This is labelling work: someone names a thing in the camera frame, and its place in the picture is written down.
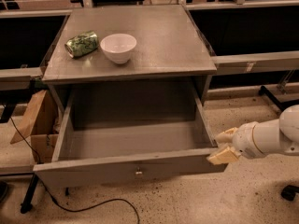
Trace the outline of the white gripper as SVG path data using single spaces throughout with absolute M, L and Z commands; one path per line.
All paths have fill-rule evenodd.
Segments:
M 255 125 L 256 122 L 246 123 L 238 129 L 234 127 L 217 134 L 215 137 L 217 143 L 231 143 L 233 141 L 234 147 L 225 144 L 206 159 L 214 165 L 220 165 L 238 161 L 241 154 L 248 159 L 258 158 L 259 149 L 253 141 L 253 129 Z

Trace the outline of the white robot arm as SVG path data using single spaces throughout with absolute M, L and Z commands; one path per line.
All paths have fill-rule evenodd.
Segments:
M 207 157 L 214 164 L 264 158 L 270 154 L 299 155 L 299 105 L 285 109 L 278 119 L 253 121 L 231 128 L 215 137 L 216 151 Z

